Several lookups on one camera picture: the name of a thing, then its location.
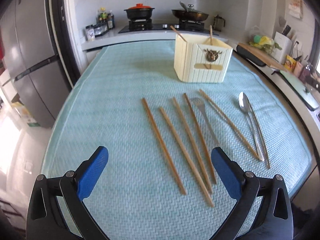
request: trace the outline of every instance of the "gas stove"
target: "gas stove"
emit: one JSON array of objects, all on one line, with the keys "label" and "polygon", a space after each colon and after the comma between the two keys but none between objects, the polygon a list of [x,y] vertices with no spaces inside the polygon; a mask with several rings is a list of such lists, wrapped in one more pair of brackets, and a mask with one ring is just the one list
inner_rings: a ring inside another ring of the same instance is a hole
[{"label": "gas stove", "polygon": [[153,24],[151,19],[148,20],[137,20],[129,21],[129,25],[125,26],[119,33],[139,32],[139,31],[172,31],[170,26],[174,26],[178,31],[188,31],[194,33],[207,33],[210,31],[204,28],[202,22],[190,22],[190,21],[179,21],[179,23],[163,23]]}]

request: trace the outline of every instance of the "chopstick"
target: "chopstick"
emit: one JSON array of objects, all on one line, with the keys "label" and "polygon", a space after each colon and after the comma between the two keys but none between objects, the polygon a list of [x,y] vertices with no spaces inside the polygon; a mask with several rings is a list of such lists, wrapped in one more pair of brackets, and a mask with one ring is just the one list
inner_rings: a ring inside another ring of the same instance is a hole
[{"label": "chopstick", "polygon": [[166,160],[167,160],[167,162],[168,162],[168,164],[169,164],[169,167],[170,167],[170,169],[171,169],[171,171],[172,171],[172,173],[173,173],[173,176],[174,176],[174,178],[175,178],[176,181],[177,181],[177,184],[178,184],[178,186],[179,186],[180,192],[181,192],[183,195],[187,195],[187,191],[186,191],[186,189],[185,189],[184,186],[183,186],[183,183],[182,183],[182,181],[181,181],[181,179],[180,179],[180,176],[179,176],[179,174],[178,174],[178,172],[177,172],[177,169],[176,169],[176,167],[174,166],[174,163],[173,163],[173,161],[172,161],[172,158],[171,158],[171,156],[170,156],[170,154],[169,154],[169,152],[168,152],[168,149],[167,149],[167,147],[166,147],[166,145],[165,145],[165,143],[164,143],[164,141],[163,141],[163,139],[162,139],[162,136],[161,136],[161,134],[160,134],[160,131],[159,131],[157,125],[156,125],[156,121],[155,121],[155,119],[153,118],[153,115],[152,115],[152,113],[151,113],[151,111],[150,111],[150,108],[149,108],[148,103],[147,103],[147,101],[146,101],[145,98],[142,99],[142,104],[143,104],[143,106],[145,107],[145,109],[146,109],[146,111],[147,111],[147,115],[148,115],[149,120],[150,120],[150,122],[151,122],[151,126],[152,126],[152,128],[153,128],[153,130],[154,130],[154,132],[155,132],[155,134],[156,134],[156,137],[157,137],[157,139],[158,139],[158,141],[159,141],[159,143],[160,143],[160,146],[161,146],[161,148],[162,148],[162,150],[163,150],[163,152],[164,152],[164,156],[165,156],[165,158],[166,158]]},{"label": "chopstick", "polygon": [[210,25],[210,45],[212,46],[212,25]]},{"label": "chopstick", "polygon": [[215,110],[227,121],[227,123],[232,127],[232,129],[237,133],[237,135],[240,137],[244,145],[248,148],[248,150],[253,154],[253,156],[257,159],[259,159],[258,154],[256,151],[251,147],[250,143],[247,141],[247,139],[242,135],[242,133],[239,131],[239,129],[234,125],[234,123],[226,116],[226,114],[215,104],[215,102],[202,90],[199,90],[200,94],[207,99],[215,108]]},{"label": "chopstick", "polygon": [[215,175],[215,173],[214,173],[214,167],[213,167],[212,162],[211,162],[211,157],[210,157],[210,154],[209,154],[209,151],[208,151],[208,148],[207,148],[207,144],[205,143],[204,136],[203,136],[203,134],[202,134],[200,125],[199,125],[198,120],[197,120],[197,118],[196,118],[196,114],[195,114],[195,112],[194,112],[193,109],[192,109],[192,106],[191,106],[191,103],[190,103],[190,100],[189,100],[187,94],[184,93],[183,96],[184,96],[184,98],[185,98],[186,101],[187,101],[187,104],[188,104],[188,106],[189,106],[189,109],[190,109],[190,112],[191,112],[193,121],[194,121],[195,124],[196,124],[196,129],[197,129],[197,131],[198,131],[198,135],[199,135],[200,140],[201,140],[201,142],[202,142],[202,146],[203,146],[203,149],[204,149],[204,153],[205,153],[205,156],[206,156],[206,158],[207,158],[207,162],[208,162],[208,164],[209,164],[209,168],[210,168],[210,171],[211,171],[211,176],[212,176],[212,179],[213,179],[213,183],[214,183],[214,184],[217,184],[216,175]]},{"label": "chopstick", "polygon": [[268,155],[268,150],[267,150],[267,146],[266,146],[266,142],[264,140],[264,137],[263,137],[263,134],[262,134],[262,131],[261,131],[261,128],[260,128],[260,125],[259,125],[259,122],[258,122],[258,119],[257,119],[257,116],[254,112],[254,110],[252,109],[252,106],[250,104],[250,108],[251,108],[251,112],[253,114],[253,117],[254,117],[254,121],[256,122],[256,125],[258,127],[258,132],[259,132],[259,135],[260,135],[260,138],[261,138],[261,141],[262,141],[262,146],[263,146],[263,150],[266,154],[265,158],[267,160],[267,169],[270,170],[271,169],[271,165],[270,165],[270,160],[269,160],[269,155]]},{"label": "chopstick", "polygon": [[187,41],[184,39],[184,37],[181,35],[181,33],[176,30],[175,27],[173,27],[173,26],[171,25],[170,28],[171,28],[175,33],[177,33],[177,35],[178,35],[181,39],[183,39],[183,41],[187,42]]},{"label": "chopstick", "polygon": [[177,108],[177,112],[178,112],[178,114],[179,114],[179,117],[180,117],[180,119],[181,119],[181,121],[182,121],[182,123],[183,123],[184,128],[186,129],[186,132],[187,132],[188,137],[189,137],[189,139],[190,139],[191,145],[192,145],[193,150],[194,150],[194,152],[195,152],[195,154],[196,154],[196,157],[197,157],[198,163],[199,163],[199,165],[200,165],[202,174],[203,174],[204,179],[205,179],[205,182],[206,182],[206,184],[207,184],[208,192],[209,192],[210,194],[212,194],[211,181],[210,181],[209,176],[208,176],[208,173],[207,173],[207,171],[206,171],[206,169],[205,169],[205,166],[204,166],[202,157],[201,157],[201,155],[200,155],[199,148],[198,148],[198,146],[197,146],[196,140],[195,140],[195,138],[194,138],[193,135],[192,135],[191,129],[190,129],[188,123],[187,123],[186,118],[185,118],[184,115],[183,115],[183,112],[182,112],[182,110],[181,110],[181,107],[180,107],[179,103],[177,102],[176,98],[173,98],[172,100],[173,100],[174,106]]},{"label": "chopstick", "polygon": [[164,110],[162,107],[160,107],[160,112],[162,113],[164,119],[166,120],[166,122],[167,122],[167,124],[168,124],[171,132],[173,133],[175,139],[177,140],[177,142],[178,142],[178,144],[179,144],[179,146],[180,146],[180,148],[181,148],[181,151],[182,151],[183,155],[185,156],[188,164],[190,165],[191,170],[192,170],[194,176],[196,177],[196,180],[198,181],[198,183],[199,183],[199,185],[200,185],[200,187],[201,187],[201,189],[202,189],[202,191],[203,191],[203,193],[204,193],[204,196],[205,196],[208,204],[209,204],[211,207],[214,207],[214,204],[213,204],[213,202],[212,202],[212,199],[211,199],[211,197],[210,197],[210,195],[209,195],[209,193],[208,193],[208,191],[207,191],[207,188],[205,187],[204,182],[202,181],[202,178],[201,178],[201,176],[200,176],[200,174],[199,174],[199,172],[198,172],[195,164],[194,164],[193,161],[191,160],[190,155],[189,155],[189,153],[187,152],[187,149],[186,149],[186,147],[184,146],[184,144],[183,144],[180,136],[178,135],[176,129],[174,128],[172,122],[170,121],[169,116],[167,115],[167,113],[165,112],[165,110]]}]

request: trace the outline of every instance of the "paper hanging on wall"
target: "paper hanging on wall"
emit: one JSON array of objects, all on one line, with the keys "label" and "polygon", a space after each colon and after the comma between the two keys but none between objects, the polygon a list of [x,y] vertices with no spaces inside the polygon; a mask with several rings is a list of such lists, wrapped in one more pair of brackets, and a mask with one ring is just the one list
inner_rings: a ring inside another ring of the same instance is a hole
[{"label": "paper hanging on wall", "polygon": [[289,14],[298,19],[303,18],[302,14],[302,0],[290,0]]}]

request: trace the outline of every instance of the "stove burner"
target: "stove burner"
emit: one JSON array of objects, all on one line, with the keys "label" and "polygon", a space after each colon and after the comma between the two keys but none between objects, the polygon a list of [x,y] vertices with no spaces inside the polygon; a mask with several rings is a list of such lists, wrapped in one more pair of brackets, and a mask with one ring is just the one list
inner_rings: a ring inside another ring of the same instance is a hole
[{"label": "stove burner", "polygon": [[136,20],[129,21],[129,30],[130,31],[143,31],[143,30],[152,30],[152,20]]},{"label": "stove burner", "polygon": [[191,21],[179,20],[179,26],[180,26],[180,30],[197,31],[197,32],[204,31],[204,23],[202,22],[191,22]]}]

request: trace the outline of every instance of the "silver screw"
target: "silver screw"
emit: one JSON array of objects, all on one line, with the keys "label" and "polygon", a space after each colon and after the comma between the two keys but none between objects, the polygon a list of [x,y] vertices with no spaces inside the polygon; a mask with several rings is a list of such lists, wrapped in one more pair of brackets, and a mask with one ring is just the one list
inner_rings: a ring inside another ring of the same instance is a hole
[{"label": "silver screw", "polygon": [[44,175],[43,174],[40,174],[37,176],[37,180],[43,180],[44,179]]},{"label": "silver screw", "polygon": [[281,180],[283,180],[283,177],[281,175],[277,174],[276,179],[281,181]]},{"label": "silver screw", "polygon": [[75,174],[74,171],[67,171],[66,176],[67,176],[68,178],[70,178],[70,177],[72,177],[74,174]]},{"label": "silver screw", "polygon": [[253,172],[251,172],[251,171],[247,171],[247,172],[245,173],[245,175],[246,175],[248,178],[253,178],[253,176],[254,176]]}]

